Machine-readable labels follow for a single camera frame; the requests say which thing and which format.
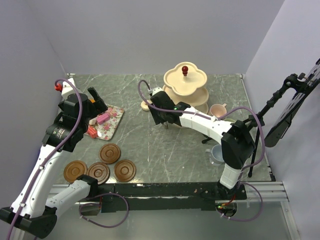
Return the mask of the cream toy donut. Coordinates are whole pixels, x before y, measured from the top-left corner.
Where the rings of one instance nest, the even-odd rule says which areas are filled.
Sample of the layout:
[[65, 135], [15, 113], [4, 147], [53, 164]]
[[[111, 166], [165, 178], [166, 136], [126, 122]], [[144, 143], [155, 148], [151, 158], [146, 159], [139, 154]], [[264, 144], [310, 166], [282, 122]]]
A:
[[[146, 101], [151, 105], [153, 104], [152, 101], [149, 99], [147, 99]], [[141, 102], [140, 106], [141, 106], [142, 110], [145, 112], [148, 112], [150, 110], [149, 105], [144, 100]]]

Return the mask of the red toy cake slice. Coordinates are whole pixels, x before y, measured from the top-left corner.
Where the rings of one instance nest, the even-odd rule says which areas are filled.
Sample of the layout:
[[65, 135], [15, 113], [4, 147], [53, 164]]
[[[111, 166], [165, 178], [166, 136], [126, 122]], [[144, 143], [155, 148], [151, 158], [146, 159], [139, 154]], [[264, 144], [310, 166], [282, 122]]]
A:
[[98, 137], [98, 131], [92, 126], [88, 127], [88, 130], [86, 133], [93, 139]]

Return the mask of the pink toy cake slice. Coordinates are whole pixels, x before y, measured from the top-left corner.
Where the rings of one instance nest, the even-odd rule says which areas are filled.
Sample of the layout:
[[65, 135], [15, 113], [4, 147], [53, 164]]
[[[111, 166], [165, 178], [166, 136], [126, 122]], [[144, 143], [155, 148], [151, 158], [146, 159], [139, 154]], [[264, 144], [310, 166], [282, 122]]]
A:
[[108, 121], [110, 119], [110, 114], [108, 112], [105, 112], [101, 115], [99, 115], [97, 118], [96, 118], [96, 122], [99, 124], [99, 125], [102, 125], [103, 123], [105, 123], [106, 121]]

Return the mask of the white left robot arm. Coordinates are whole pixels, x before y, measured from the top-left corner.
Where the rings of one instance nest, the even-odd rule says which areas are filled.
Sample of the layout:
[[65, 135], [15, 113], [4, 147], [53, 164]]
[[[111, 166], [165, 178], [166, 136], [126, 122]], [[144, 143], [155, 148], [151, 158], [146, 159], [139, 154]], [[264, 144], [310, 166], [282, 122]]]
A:
[[74, 93], [59, 103], [61, 109], [42, 140], [35, 166], [16, 200], [0, 210], [0, 219], [10, 228], [20, 229], [44, 239], [54, 229], [58, 218], [76, 202], [95, 200], [99, 195], [97, 179], [82, 173], [73, 184], [53, 198], [48, 198], [61, 166], [88, 131], [89, 121], [105, 112], [108, 106], [94, 87], [88, 88], [93, 97]]

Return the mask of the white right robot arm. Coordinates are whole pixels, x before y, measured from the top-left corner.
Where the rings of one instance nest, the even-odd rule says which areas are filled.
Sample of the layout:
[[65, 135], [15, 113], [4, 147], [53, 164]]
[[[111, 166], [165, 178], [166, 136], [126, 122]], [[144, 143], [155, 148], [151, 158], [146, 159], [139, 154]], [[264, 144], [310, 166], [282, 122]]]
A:
[[221, 145], [224, 170], [219, 180], [218, 193], [230, 199], [235, 193], [245, 162], [256, 145], [246, 124], [237, 120], [231, 123], [197, 111], [185, 102], [174, 104], [169, 95], [159, 87], [149, 92], [149, 106], [155, 124], [175, 124], [195, 130]]

